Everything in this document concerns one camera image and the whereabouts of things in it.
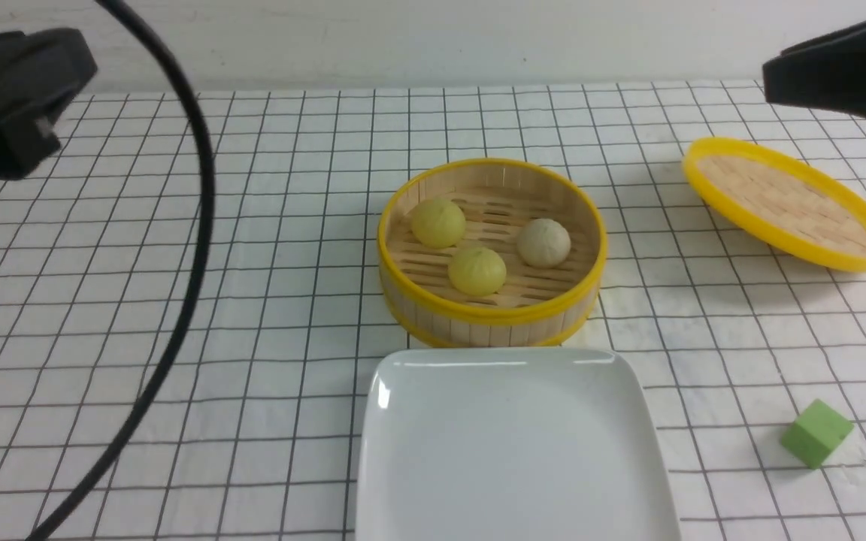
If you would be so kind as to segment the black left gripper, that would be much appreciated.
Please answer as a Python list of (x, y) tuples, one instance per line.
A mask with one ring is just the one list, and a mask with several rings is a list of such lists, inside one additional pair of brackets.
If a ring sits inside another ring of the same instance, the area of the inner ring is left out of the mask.
[(59, 151), (59, 117), (98, 71), (82, 31), (0, 33), (0, 180), (21, 180)]

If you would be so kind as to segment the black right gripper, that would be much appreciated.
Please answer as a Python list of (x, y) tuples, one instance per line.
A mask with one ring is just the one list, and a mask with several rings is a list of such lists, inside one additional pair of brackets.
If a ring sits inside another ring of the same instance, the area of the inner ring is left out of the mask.
[(769, 104), (866, 119), (866, 20), (781, 51), (762, 76)]

